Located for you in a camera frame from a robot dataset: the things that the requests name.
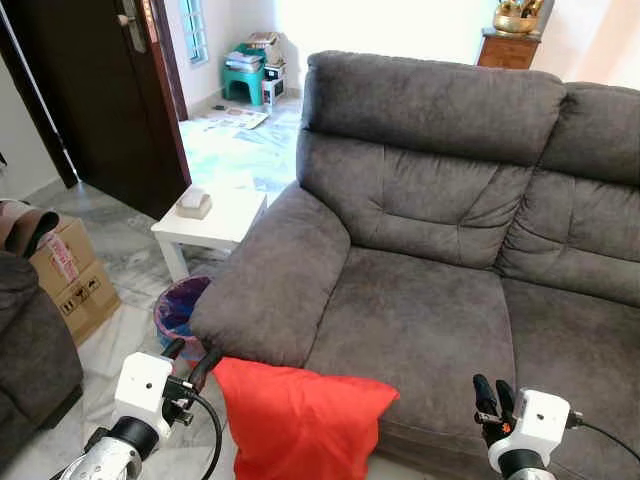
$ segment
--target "white side table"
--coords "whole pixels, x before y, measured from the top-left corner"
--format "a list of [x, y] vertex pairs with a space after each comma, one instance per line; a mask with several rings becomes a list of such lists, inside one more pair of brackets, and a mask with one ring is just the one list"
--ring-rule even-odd
[[233, 250], [265, 212], [267, 196], [250, 190], [209, 192], [211, 210], [202, 219], [176, 215], [175, 205], [151, 227], [174, 282], [189, 276], [180, 244]]

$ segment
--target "gray sofa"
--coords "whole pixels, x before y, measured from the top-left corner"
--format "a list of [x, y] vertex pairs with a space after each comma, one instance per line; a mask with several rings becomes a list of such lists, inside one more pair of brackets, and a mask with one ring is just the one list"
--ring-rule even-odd
[[[379, 450], [496, 478], [472, 375], [640, 447], [640, 93], [532, 71], [309, 59], [298, 182], [199, 300], [234, 356], [395, 386]], [[638, 478], [587, 430], [559, 478]]]
[[80, 360], [60, 312], [31, 264], [7, 252], [0, 252], [0, 364], [1, 474], [82, 392]]

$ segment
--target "black cable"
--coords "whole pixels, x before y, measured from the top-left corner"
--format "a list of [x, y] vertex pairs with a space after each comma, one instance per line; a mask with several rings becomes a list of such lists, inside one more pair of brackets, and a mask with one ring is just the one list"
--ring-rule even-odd
[[578, 424], [583, 426], [583, 427], [590, 428], [591, 430], [595, 430], [596, 432], [601, 433], [605, 437], [609, 437], [611, 440], [616, 442], [618, 445], [620, 445], [622, 448], [624, 448], [627, 452], [629, 452], [631, 455], [633, 455], [638, 462], [640, 462], [640, 455], [638, 455], [635, 452], [635, 450], [633, 450], [629, 445], [624, 443], [619, 438], [615, 437], [614, 435], [611, 435], [609, 432], [601, 429], [600, 427], [596, 427], [595, 425], [591, 425], [590, 423], [585, 422], [584, 420], [580, 420]]
[[213, 458], [211, 459], [209, 468], [207, 468], [207, 471], [204, 472], [204, 475], [202, 476], [202, 479], [201, 479], [201, 480], [208, 480], [209, 477], [211, 477], [213, 470], [216, 468], [216, 465], [218, 464], [218, 459], [220, 458], [220, 450], [222, 450], [222, 426], [220, 425], [220, 419], [218, 418], [218, 414], [216, 413], [216, 411], [213, 409], [213, 407], [209, 402], [207, 402], [204, 398], [202, 398], [200, 395], [198, 395], [195, 392], [191, 392], [189, 397], [204, 407], [204, 409], [207, 411], [207, 413], [211, 417], [211, 420], [213, 420], [213, 426], [216, 430], [216, 448], [213, 452]]

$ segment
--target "plastic stool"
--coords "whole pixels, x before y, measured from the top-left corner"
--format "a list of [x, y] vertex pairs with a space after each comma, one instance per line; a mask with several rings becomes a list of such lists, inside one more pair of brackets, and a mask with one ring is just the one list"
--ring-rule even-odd
[[231, 100], [231, 84], [233, 82], [246, 83], [249, 87], [252, 105], [262, 105], [262, 80], [264, 80], [264, 66], [253, 73], [237, 72], [235, 70], [224, 69], [224, 98]]

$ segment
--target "red pillow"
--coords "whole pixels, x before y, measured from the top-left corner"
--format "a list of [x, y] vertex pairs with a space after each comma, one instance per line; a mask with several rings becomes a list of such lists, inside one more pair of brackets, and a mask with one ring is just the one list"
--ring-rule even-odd
[[235, 358], [214, 374], [238, 445], [237, 480], [364, 480], [378, 417], [399, 396], [374, 380]]

